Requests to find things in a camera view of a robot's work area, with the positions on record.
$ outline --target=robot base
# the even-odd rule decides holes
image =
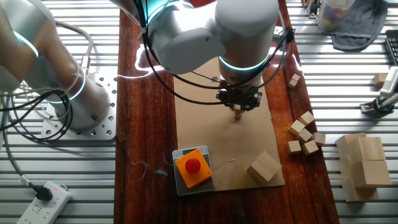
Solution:
[[[74,131],[69,129],[67,133],[62,136],[60,140],[112,140],[116,136],[116,105],[117,105],[117,76],[116,75],[101,75],[101,74],[90,74],[90,78],[103,85],[106,91],[108,92],[109,97],[111,98],[111,106],[109,107],[108,114],[100,122],[98,125],[80,131]],[[54,107],[51,104],[47,105],[46,111],[53,115],[55,115]],[[42,136],[46,138],[56,133],[61,127],[62,123],[59,121],[48,121],[44,120],[43,128],[42,128]]]

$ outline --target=wooden cube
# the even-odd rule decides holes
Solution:
[[[303,131],[304,127],[304,124],[302,124],[300,121],[294,121],[289,131],[297,136],[301,131]]]
[[[348,152],[353,164],[361,161],[386,160],[380,137],[359,137],[348,144]]]
[[[323,146],[326,142],[326,134],[314,133],[311,136],[311,140],[314,140],[315,144],[317,144],[317,146]]]
[[[340,168],[340,173],[343,180],[352,177],[351,165],[351,159],[349,156],[342,157],[338,160],[338,167]]]
[[[287,86],[288,86],[289,88],[294,88],[294,87],[296,87],[296,85],[297,85],[297,81],[296,81],[296,80],[291,80],[291,81],[289,82],[289,84],[287,84]]]
[[[301,115],[298,120],[307,127],[312,121],[315,121],[315,118],[309,111],[307,111],[303,115]]]
[[[294,75],[292,76],[292,79],[295,80],[295,81],[299,81],[300,75],[294,74]]]
[[[305,128],[300,132],[300,134],[297,135],[297,139],[301,144],[306,143],[311,137],[312,134]]]
[[[248,172],[262,185],[266,185],[281,168],[280,162],[276,161],[271,155],[264,151],[251,164],[248,168]]]
[[[375,77],[373,77],[374,85],[377,87],[380,87],[380,88],[383,87],[383,84],[386,81],[387,75],[388,74],[386,74],[386,73],[380,73],[380,74],[377,74]]]
[[[365,202],[379,199],[379,192],[376,188],[356,189],[352,178],[343,180],[341,184],[346,202]]]
[[[386,161],[361,161],[352,166],[355,187],[385,187],[391,185]]]
[[[340,157],[345,157],[348,155],[348,144],[359,137],[366,137],[366,134],[346,134],[335,141]]]
[[[317,146],[317,144],[315,144],[315,141],[312,140],[312,141],[305,143],[302,146],[302,149],[303,149],[304,154],[309,155],[309,154],[312,154],[312,153],[318,151],[318,146]]]
[[[288,154],[295,154],[301,151],[299,141],[290,141],[287,143],[287,153]]]

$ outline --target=power strip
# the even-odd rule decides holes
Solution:
[[[44,187],[51,190],[52,199],[43,201],[35,198],[17,224],[52,224],[72,196],[64,185],[47,182]]]

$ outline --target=gray cloth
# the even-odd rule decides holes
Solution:
[[[356,0],[336,30],[322,32],[331,36],[334,49],[360,52],[376,39],[386,17],[386,1]]]

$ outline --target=wooden table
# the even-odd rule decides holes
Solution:
[[[211,1],[191,2],[197,7]],[[289,26],[285,0],[279,5]],[[311,111],[303,78],[293,90],[287,88],[294,73],[302,74],[295,42],[288,47],[283,70],[266,86],[286,185],[179,197],[170,166],[171,152],[177,149],[174,97],[142,69],[149,66],[139,32],[122,12],[119,74],[130,78],[118,79],[115,223],[338,223],[322,152],[307,157],[290,156],[286,150],[287,142],[295,140],[290,125]],[[273,69],[266,70],[265,80]],[[159,73],[173,86],[169,74]],[[315,124],[308,130],[316,131]]]

